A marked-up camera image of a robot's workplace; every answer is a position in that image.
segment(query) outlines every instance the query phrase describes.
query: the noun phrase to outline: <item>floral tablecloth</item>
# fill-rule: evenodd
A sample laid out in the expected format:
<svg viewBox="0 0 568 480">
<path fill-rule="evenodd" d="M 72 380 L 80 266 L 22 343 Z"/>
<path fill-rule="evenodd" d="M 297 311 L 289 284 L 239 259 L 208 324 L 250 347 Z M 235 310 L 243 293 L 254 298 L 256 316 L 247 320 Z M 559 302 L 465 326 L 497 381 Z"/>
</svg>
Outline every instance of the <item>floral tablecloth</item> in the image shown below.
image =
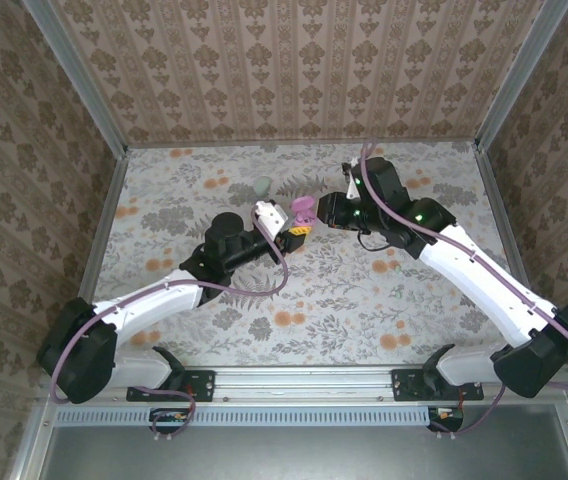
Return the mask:
<svg viewBox="0 0 568 480">
<path fill-rule="evenodd" d="M 132 150 L 96 296 L 107 299 L 168 274 L 203 242 L 218 213 L 250 227 L 253 184 L 272 179 L 269 197 L 290 208 L 302 195 L 345 191 L 340 163 L 360 144 Z M 470 142 L 388 143 L 413 198 L 446 206 L 498 263 L 506 265 Z M 364 237 L 370 246 L 381 237 Z M 316 226 L 287 257 L 291 278 L 272 298 L 222 294 L 136 335 L 127 348 L 162 345 L 186 365 L 338 365 L 423 362 L 445 343 L 499 337 L 448 280 L 389 248 L 362 249 L 353 232 Z M 265 290 L 281 268 L 268 257 L 238 270 L 233 284 Z"/>
</svg>

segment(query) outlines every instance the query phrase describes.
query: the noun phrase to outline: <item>yellow component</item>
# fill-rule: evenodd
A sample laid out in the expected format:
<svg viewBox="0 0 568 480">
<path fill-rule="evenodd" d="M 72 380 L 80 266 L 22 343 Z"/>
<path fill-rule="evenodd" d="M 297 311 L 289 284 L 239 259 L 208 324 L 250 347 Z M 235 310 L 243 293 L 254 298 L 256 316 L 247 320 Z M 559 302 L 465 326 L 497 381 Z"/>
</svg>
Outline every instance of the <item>yellow component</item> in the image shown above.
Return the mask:
<svg viewBox="0 0 568 480">
<path fill-rule="evenodd" d="M 311 232 L 311 227 L 293 227 L 289 232 L 293 235 L 306 235 Z"/>
</svg>

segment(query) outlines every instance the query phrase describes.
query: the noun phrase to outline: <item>pink object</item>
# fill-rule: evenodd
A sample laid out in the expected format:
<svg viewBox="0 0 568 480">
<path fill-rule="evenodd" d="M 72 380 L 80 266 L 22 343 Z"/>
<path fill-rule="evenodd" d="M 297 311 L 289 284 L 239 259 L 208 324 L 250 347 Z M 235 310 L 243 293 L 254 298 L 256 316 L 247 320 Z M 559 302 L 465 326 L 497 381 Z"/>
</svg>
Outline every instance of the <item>pink object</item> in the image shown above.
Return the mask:
<svg viewBox="0 0 568 480">
<path fill-rule="evenodd" d="M 300 197 L 293 200 L 291 210 L 295 214 L 293 225 L 296 227 L 312 227 L 317 221 L 315 209 L 315 198 L 311 196 Z"/>
</svg>

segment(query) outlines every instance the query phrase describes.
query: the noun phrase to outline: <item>green object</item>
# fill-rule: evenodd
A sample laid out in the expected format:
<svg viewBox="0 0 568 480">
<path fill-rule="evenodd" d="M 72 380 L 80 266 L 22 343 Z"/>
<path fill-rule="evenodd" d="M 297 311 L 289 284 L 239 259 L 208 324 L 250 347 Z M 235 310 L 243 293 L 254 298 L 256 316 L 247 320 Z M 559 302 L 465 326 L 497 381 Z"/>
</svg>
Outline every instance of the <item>green object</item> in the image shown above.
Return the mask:
<svg viewBox="0 0 568 480">
<path fill-rule="evenodd" d="M 253 184 L 253 190 L 258 197 L 265 197 L 268 195 L 268 191 L 271 188 L 271 179 L 269 177 L 260 177 L 255 180 Z"/>
</svg>

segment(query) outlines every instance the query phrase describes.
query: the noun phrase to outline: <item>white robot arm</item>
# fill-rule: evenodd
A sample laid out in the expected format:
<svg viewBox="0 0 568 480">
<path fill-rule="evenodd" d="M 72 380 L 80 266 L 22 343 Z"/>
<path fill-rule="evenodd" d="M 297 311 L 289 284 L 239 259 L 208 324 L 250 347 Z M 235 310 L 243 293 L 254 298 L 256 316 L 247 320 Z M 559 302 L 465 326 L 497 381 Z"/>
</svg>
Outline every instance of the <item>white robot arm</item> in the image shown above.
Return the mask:
<svg viewBox="0 0 568 480">
<path fill-rule="evenodd" d="M 429 198 L 411 200 L 390 162 L 377 157 L 366 160 L 366 164 L 367 181 L 378 197 L 375 200 L 386 205 L 398 219 L 389 216 L 373 200 L 358 158 L 342 164 L 348 189 L 346 193 L 322 197 L 318 218 L 329 227 L 382 234 L 389 246 L 406 250 L 448 278 L 486 313 L 504 337 L 504 341 L 490 345 L 443 347 L 425 363 L 424 375 L 429 377 L 426 383 L 437 390 L 466 383 L 499 382 L 519 395 L 535 396 L 568 361 L 568 339 L 538 313 L 568 331 L 568 306 L 559 310 L 517 282 L 473 242 L 438 202 Z M 440 239 L 425 234 L 425 230 Z M 473 255 L 469 257 L 442 238 Z"/>
<path fill-rule="evenodd" d="M 501 382 L 519 395 L 535 396 L 568 361 L 568 340 L 532 310 L 542 311 L 568 331 L 568 306 L 558 310 L 510 277 L 438 202 L 428 198 L 411 200 L 390 162 L 378 157 L 366 163 L 368 181 L 392 213 L 454 240 L 473 255 L 469 258 L 451 244 L 420 233 L 380 210 L 364 188 L 357 159 L 342 165 L 349 182 L 347 192 L 322 197 L 318 218 L 332 228 L 359 234 L 379 232 L 390 246 L 406 250 L 453 282 L 488 315 L 504 337 L 504 341 L 491 345 L 446 345 L 438 350 L 423 367 L 423 383 L 433 391 L 433 399 L 447 388 L 457 391 L 457 386 L 476 382 Z M 287 216 L 275 203 L 258 202 L 256 213 L 260 229 L 275 242 L 280 253 L 292 252 L 303 244 L 305 235 L 286 230 Z M 169 352 L 156 347 L 154 351 L 124 356 L 118 347 L 140 330 L 169 315 L 196 308 L 220 293 L 198 285 L 174 286 L 174 282 L 192 280 L 228 286 L 236 268 L 269 252 L 278 261 L 260 231 L 244 231 L 242 219 L 236 214 L 218 215 L 206 231 L 204 244 L 164 279 L 95 306 L 81 298 L 67 303 L 37 360 L 55 377 L 54 370 L 62 359 L 57 385 L 74 403 L 92 398 L 106 386 L 175 390 L 172 376 L 175 365 L 181 365 Z M 507 278 L 508 287 L 489 274 L 486 265 Z M 509 288 L 515 289 L 528 305 Z M 114 308 L 122 303 L 127 306 Z M 65 357 L 63 352 L 71 338 L 100 314 L 103 318 Z"/>
<path fill-rule="evenodd" d="M 137 332 L 170 315 L 197 308 L 221 293 L 196 285 L 196 281 L 228 287 L 238 267 L 268 253 L 279 261 L 269 241 L 282 255 L 304 243 L 304 234 L 287 230 L 287 215 L 274 202 L 258 202 L 255 214 L 258 228 L 250 232 L 234 213 L 215 217 L 204 243 L 193 255 L 178 270 L 151 285 L 94 306 L 81 298 L 68 302 L 37 353 L 38 363 L 55 376 L 58 362 L 63 362 L 57 385 L 73 403 L 85 402 L 104 388 L 174 387 L 171 376 L 180 374 L 175 372 L 176 365 L 182 367 L 169 352 L 156 347 L 122 353 L 119 347 Z M 176 285 L 183 280 L 193 283 Z M 99 316 L 65 357 L 64 350 L 83 325 Z"/>
</svg>

